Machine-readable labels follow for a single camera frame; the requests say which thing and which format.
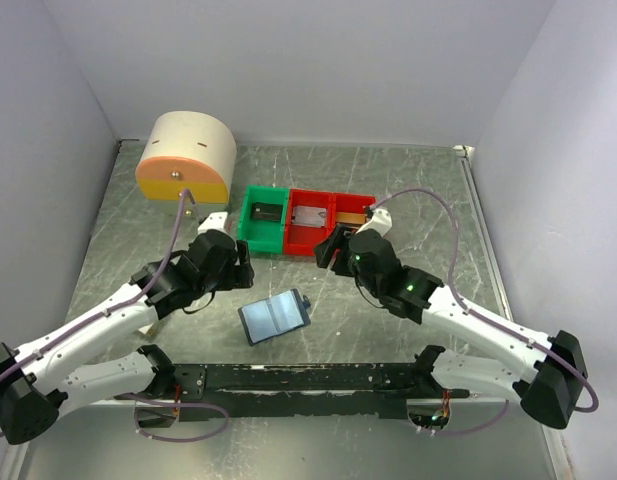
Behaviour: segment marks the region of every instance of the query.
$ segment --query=gray wall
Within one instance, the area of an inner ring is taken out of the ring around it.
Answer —
[[[557,2],[476,152],[516,320],[575,333],[601,397],[565,432],[578,478],[617,478],[617,1]]]
[[[114,145],[42,1],[0,0],[0,341],[63,322]]]
[[[45,0],[121,138],[474,145],[552,0]]]

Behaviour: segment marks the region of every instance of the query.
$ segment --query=metal tabletop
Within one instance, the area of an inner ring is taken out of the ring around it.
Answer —
[[[147,262],[163,257],[173,218],[155,210],[139,190],[134,171],[144,144],[124,142],[75,289],[68,320],[98,304]],[[456,269],[459,290],[499,312],[497,292],[460,160],[450,148],[240,147],[230,199],[235,233],[249,184],[375,195],[427,186],[452,206],[461,228]],[[393,218],[387,238],[402,262],[445,278],[451,252],[445,213],[424,195],[408,194],[386,207]],[[177,248],[194,238],[184,224]],[[475,353],[449,334],[372,308],[349,278],[318,269],[312,257],[252,255],[255,285],[219,293],[195,315],[177,312],[150,339],[173,362],[321,363],[411,361],[428,344]],[[297,288],[312,302],[312,325],[250,347],[237,309]],[[147,339],[131,335],[110,345],[95,361],[114,359]]]
[[[145,263],[163,256],[173,218],[154,210],[139,191],[134,170],[144,144],[124,142],[92,235],[68,320],[98,304]],[[459,290],[502,312],[501,292],[479,228],[465,164],[452,149],[428,147],[240,147],[231,195],[232,233],[247,185],[372,194],[427,186],[452,205],[461,229],[456,270]],[[393,228],[387,238],[403,263],[444,277],[450,228],[427,197],[404,195],[387,204]],[[194,238],[184,225],[178,247]],[[222,292],[196,315],[175,313],[153,338],[120,339],[93,362],[157,343],[177,363],[304,363],[412,361],[428,344],[479,354],[465,342],[372,308],[349,278],[317,269],[314,259],[254,254],[255,286]],[[247,343],[237,309],[297,288],[310,298],[312,324],[263,342]],[[453,407],[453,428],[492,418],[500,403],[470,400]],[[94,405],[62,419],[13,449],[23,469],[4,478],[72,479],[447,479],[554,478],[541,427],[518,407],[497,425],[470,438],[431,440],[405,420],[374,416],[239,418],[204,442],[173,445],[135,435],[132,406]],[[194,436],[216,420],[184,423],[164,435]]]

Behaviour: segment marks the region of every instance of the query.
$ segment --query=green bin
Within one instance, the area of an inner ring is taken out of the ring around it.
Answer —
[[[284,227],[286,223],[286,210],[288,208],[287,188],[260,187],[249,185],[246,190],[244,204],[239,216],[237,226],[237,238],[246,240],[248,248],[253,252],[281,253],[284,243]],[[279,222],[268,220],[253,220],[250,218],[254,203],[270,203],[282,205],[281,219]]]

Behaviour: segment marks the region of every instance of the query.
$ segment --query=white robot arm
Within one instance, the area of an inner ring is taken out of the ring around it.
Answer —
[[[154,345],[106,363],[84,363],[206,293],[252,286],[248,247],[227,235],[226,219],[225,212],[210,215],[189,249],[174,252],[162,273],[161,262],[150,263],[54,332],[15,350],[0,344],[0,427],[9,443],[29,441],[98,400],[135,392],[158,398],[171,387],[174,366]]]

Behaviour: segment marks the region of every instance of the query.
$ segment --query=purple cable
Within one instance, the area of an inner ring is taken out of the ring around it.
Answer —
[[[466,428],[465,430],[458,430],[458,431],[450,431],[449,432],[447,430],[441,430],[439,432],[435,432],[435,437],[459,437],[461,435],[469,435],[471,433],[477,433],[477,432],[480,432],[482,430],[485,430],[488,427],[493,426],[495,423],[497,423],[499,420],[501,420],[503,418],[503,416],[508,411],[508,406],[509,405],[510,405],[510,402],[508,400],[506,400],[504,402],[504,408],[502,408],[499,411],[499,413],[497,415],[495,415],[493,418],[491,418],[487,422],[482,423],[481,425],[477,425],[476,427]]]
[[[146,403],[148,405],[155,405],[157,407],[166,407],[166,408],[204,408],[206,410],[215,410],[216,412],[221,413],[224,416],[224,422],[221,424],[219,428],[213,430],[210,433],[206,433],[204,435],[199,435],[198,437],[192,438],[170,438],[170,437],[162,437],[160,435],[151,435],[146,432],[139,426],[139,417],[137,416],[137,411],[135,410],[135,428],[137,429],[137,433],[151,440],[158,440],[160,442],[169,442],[169,443],[192,443],[199,442],[201,440],[207,440],[208,438],[214,437],[215,435],[219,435],[221,432],[228,428],[228,424],[230,423],[230,415],[226,411],[225,408],[222,408],[218,405],[211,405],[209,403],[171,403],[171,402],[160,402],[158,400],[151,400],[148,398],[140,397],[139,395],[135,395],[133,393],[127,393],[122,395],[125,398],[130,400],[134,400],[136,402]]]
[[[188,190],[187,188],[184,188],[181,191],[180,197],[181,198],[179,200],[179,208],[177,209],[177,217],[175,218],[175,225],[174,225],[174,227],[172,229],[172,235],[170,236],[170,242],[168,243],[168,248],[166,249],[166,254],[164,255],[164,258],[162,259],[161,263],[159,264],[159,268],[157,268],[157,271],[154,273],[154,275],[153,275],[152,279],[150,280],[150,282],[148,282],[146,284],[146,286],[144,288],[142,288],[141,291],[137,295],[135,295],[134,297],[132,297],[132,298],[130,298],[128,300],[124,300],[123,302],[119,302],[116,305],[113,305],[113,306],[109,307],[108,308],[108,312],[109,313],[116,312],[119,309],[128,307],[128,306],[132,305],[133,303],[135,303],[137,300],[139,300],[141,297],[143,297],[145,294],[147,294],[150,291],[150,289],[155,285],[157,280],[159,280],[159,277],[161,276],[161,274],[164,273],[164,270],[166,269],[166,266],[168,265],[168,262],[170,261],[170,255],[172,254],[172,251],[175,248],[175,242],[177,241],[177,236],[179,234],[179,228],[181,227],[181,222],[182,222],[183,217],[184,217],[184,209],[185,209],[185,206],[186,206],[186,198],[188,198],[190,200],[190,203],[193,206],[197,205],[197,203],[195,202],[195,198],[192,196],[192,192],[190,190]],[[66,330],[64,333],[62,333],[61,335],[57,336],[57,338],[55,338],[54,340],[51,340],[46,345],[41,347],[39,349],[40,355],[43,355],[44,353],[48,352],[49,350],[52,350],[53,348],[55,348],[60,343],[64,342],[68,338],[72,337],[75,333],[81,331],[82,329],[86,328],[88,325],[90,325],[93,322],[99,320],[103,315],[104,315],[104,312],[96,312],[96,313],[93,313],[91,316],[87,317],[86,319],[82,320],[78,324],[73,325],[71,328]],[[8,378],[10,375],[12,375],[14,372],[16,372],[18,369],[24,368],[25,366],[30,364],[36,358],[37,358],[37,355],[32,353],[32,354],[28,355],[27,357],[25,357],[23,360],[18,361],[17,363],[12,365],[11,367],[9,367],[6,370],[4,370],[0,374],[0,383],[3,382],[6,378]]]
[[[483,315],[479,312],[476,312],[468,308],[468,305],[466,305],[463,298],[461,298],[461,296],[459,295],[459,292],[457,291],[457,288],[455,286],[455,281],[454,281],[455,267],[457,266],[457,259],[459,258],[459,225],[457,224],[457,219],[455,218],[455,215],[452,213],[452,208],[450,208],[450,205],[448,205],[448,203],[439,194],[427,188],[421,188],[421,187],[406,188],[404,190],[395,192],[392,195],[388,195],[386,198],[379,200],[378,202],[375,202],[374,204],[370,206],[370,209],[374,210],[375,208],[386,203],[388,200],[395,198],[399,195],[403,195],[404,193],[409,193],[409,192],[424,193],[434,198],[444,208],[444,210],[448,214],[448,219],[450,220],[450,224],[452,227],[453,252],[452,252],[451,259],[450,259],[450,266],[448,267],[448,277],[446,279],[446,283],[448,284],[448,288],[450,289],[452,296],[457,302],[457,305],[459,305],[464,311],[466,311],[473,317],[478,318],[479,320],[486,323],[487,325],[490,325],[491,327],[496,328],[497,330],[507,333],[511,337],[514,337],[521,342],[529,344],[530,342],[529,337],[522,335],[521,333],[516,332],[506,327],[505,325],[500,325],[499,323],[495,322],[494,320],[487,317],[486,315]],[[590,394],[590,398],[592,400],[592,404],[589,407],[575,407],[575,411],[583,412],[583,413],[592,413],[599,408],[599,397],[597,396],[597,392],[595,392],[595,389],[592,387],[592,385],[586,379],[586,377],[584,377],[581,373],[577,371],[576,368],[574,368],[566,360],[561,358],[559,355],[557,355],[555,352],[553,352],[549,348],[546,348],[543,345],[540,345],[538,343],[533,343],[532,347],[546,354],[547,356],[552,358],[554,361],[556,361],[559,365],[561,365],[566,370],[568,370],[568,372],[571,373],[579,382],[581,382],[581,384],[584,386],[586,390],[588,390],[588,393]]]

